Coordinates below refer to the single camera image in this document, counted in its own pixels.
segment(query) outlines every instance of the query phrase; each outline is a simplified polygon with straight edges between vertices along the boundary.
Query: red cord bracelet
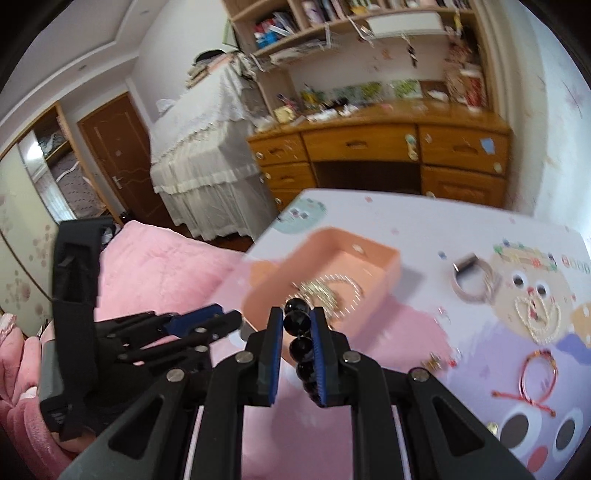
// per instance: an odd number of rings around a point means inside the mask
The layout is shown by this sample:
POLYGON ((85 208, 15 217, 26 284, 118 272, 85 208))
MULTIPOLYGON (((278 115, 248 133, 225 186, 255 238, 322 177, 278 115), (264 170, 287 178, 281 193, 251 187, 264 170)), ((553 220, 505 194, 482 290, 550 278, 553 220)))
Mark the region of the red cord bracelet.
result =
POLYGON ((552 395, 552 391, 554 390, 554 386, 556 385, 557 379, 558 379, 558 366, 556 365, 556 360, 554 360, 554 357, 552 356, 552 353, 550 352, 550 350, 536 350, 535 352, 533 352, 527 356, 527 358, 525 359, 525 362, 523 364, 523 367, 521 368, 521 375, 519 377, 519 395, 513 395, 511 393, 501 393, 501 392, 497 392, 496 390, 493 390, 492 396, 497 397, 497 398, 511 398, 513 400, 524 401, 526 403, 529 403, 533 407, 537 407, 542 411, 548 412, 550 414, 550 416, 552 418, 554 418, 556 416, 556 412, 554 410, 552 410, 550 407, 548 407, 546 405, 542 405, 542 403, 545 402, 546 400, 548 400, 548 398, 550 398, 550 395, 552 395), (527 391, 525 390, 525 371, 527 370, 527 365, 534 358, 538 358, 538 357, 542 357, 548 361, 548 363, 552 367, 554 375, 552 378, 552 383, 550 384, 548 390, 544 393, 544 395, 542 395, 542 397, 539 398, 538 400, 532 400, 531 397, 527 394, 527 391))

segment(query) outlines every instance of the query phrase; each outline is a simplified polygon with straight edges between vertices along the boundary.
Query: pearl necklace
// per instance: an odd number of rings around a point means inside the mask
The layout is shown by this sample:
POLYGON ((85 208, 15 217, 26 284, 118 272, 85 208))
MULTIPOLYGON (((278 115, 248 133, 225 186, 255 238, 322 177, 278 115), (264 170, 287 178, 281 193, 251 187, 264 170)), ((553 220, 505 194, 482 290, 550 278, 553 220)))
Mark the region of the pearl necklace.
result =
POLYGON ((525 325, 525 327, 529 330, 530 335, 535 343, 538 345, 547 345, 548 343, 552 343, 556 336, 560 331, 560 306, 556 304, 556 302, 552 301, 551 303, 551 310, 550 313, 556 313, 556 326, 553 330, 550 327, 550 314, 548 313, 548 309, 544 303, 540 294, 536 291, 535 292, 535 301, 531 297, 517 297, 515 299, 515 311, 521 320, 521 323, 525 325), (521 305, 525 305, 527 308, 527 318, 521 314, 519 307, 521 305), (536 305, 542 305, 542 310, 544 312, 544 318, 540 320, 539 316, 534 317, 532 312, 537 313, 536 305), (543 324, 541 327, 538 326, 538 323, 541 321, 543 324))
POLYGON ((305 300, 308 304, 324 308, 327 319, 341 319, 347 314, 354 312, 361 303, 363 290, 357 282, 347 275, 333 274, 315 278, 309 282, 302 282, 299 285, 292 283, 298 293, 287 297, 286 302, 293 298, 305 300), (353 287, 353 302, 344 309, 337 310, 338 301, 335 292, 328 286, 329 283, 346 283, 353 287))

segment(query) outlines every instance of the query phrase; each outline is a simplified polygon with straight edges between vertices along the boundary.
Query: drawer handle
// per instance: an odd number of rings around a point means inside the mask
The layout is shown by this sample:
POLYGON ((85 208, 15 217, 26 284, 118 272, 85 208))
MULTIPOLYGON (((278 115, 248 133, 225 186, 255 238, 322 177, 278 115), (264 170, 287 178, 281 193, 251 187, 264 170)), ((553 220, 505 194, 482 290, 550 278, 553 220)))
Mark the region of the drawer handle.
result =
POLYGON ((453 151, 460 152, 460 153, 471 153, 473 155, 478 155, 478 150, 475 149, 474 147, 471 147, 470 145, 455 145, 453 147, 453 151))
POLYGON ((347 145, 349 148, 352 148, 353 150, 361 150, 368 147, 368 143, 362 141, 347 142, 345 145, 347 145))

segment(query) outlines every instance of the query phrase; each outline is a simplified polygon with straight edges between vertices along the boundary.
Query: wooden shelf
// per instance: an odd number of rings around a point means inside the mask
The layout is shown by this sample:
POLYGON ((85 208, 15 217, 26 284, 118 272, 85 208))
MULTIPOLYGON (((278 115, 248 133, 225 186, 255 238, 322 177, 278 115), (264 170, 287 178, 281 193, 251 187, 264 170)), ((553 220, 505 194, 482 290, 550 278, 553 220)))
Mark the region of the wooden shelf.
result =
POLYGON ((251 6, 246 7, 240 13, 234 15, 231 20, 233 22, 241 22, 245 20, 259 21, 265 15, 268 15, 276 10, 289 9, 287 0, 258 0, 251 6))
MULTIPOLYGON (((453 8, 440 8, 440 7, 427 7, 427 8, 401 8, 398 10, 379 10, 377 12, 371 12, 365 15, 355 15, 352 16, 351 19, 354 22, 362 22, 370 17, 378 17, 381 15, 392 15, 392 14, 404 14, 409 12, 436 12, 441 15, 444 22, 453 21, 453 17, 456 13, 456 10, 453 8)), ((472 25, 475 20, 475 14, 472 10, 460 10, 460 17, 462 18, 462 22, 467 25, 472 25)), ((355 32, 355 28, 349 21, 346 20, 336 20, 333 22, 328 22, 331 32, 336 34, 347 34, 355 32)), ((268 45, 260 50, 254 52, 255 57, 265 57, 272 53, 276 53, 280 50, 284 50, 286 48, 295 47, 300 43, 304 43, 307 40, 311 40, 313 38, 317 38, 319 36, 323 36, 325 31, 325 25, 315 25, 314 27, 308 28, 307 30, 303 30, 297 32, 289 37, 282 38, 271 45, 268 45)))
POLYGON ((70 145, 70 142, 68 142, 68 140, 66 140, 59 147, 57 147, 53 152, 51 152, 49 157, 47 157, 45 159, 45 163, 47 163, 47 165, 51 167, 55 162, 57 162, 65 154, 69 153, 71 150, 72 150, 72 146, 70 145))

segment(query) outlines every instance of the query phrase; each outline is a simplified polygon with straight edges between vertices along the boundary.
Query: pink blanket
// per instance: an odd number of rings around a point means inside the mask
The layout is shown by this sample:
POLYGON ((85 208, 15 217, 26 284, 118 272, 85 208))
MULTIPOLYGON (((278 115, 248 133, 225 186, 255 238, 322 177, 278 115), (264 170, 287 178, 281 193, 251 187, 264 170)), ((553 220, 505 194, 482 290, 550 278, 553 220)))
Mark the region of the pink blanket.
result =
MULTIPOLYGON (((101 256, 95 319, 133 313, 185 313, 201 308, 243 254, 211 247, 166 230, 130 222, 101 256)), ((52 337, 50 329, 42 343, 52 337)), ((61 444, 47 430, 37 398, 23 393, 36 386, 41 347, 15 328, 0 345, 0 423, 38 479, 54 480, 69 465, 80 442, 61 444)))

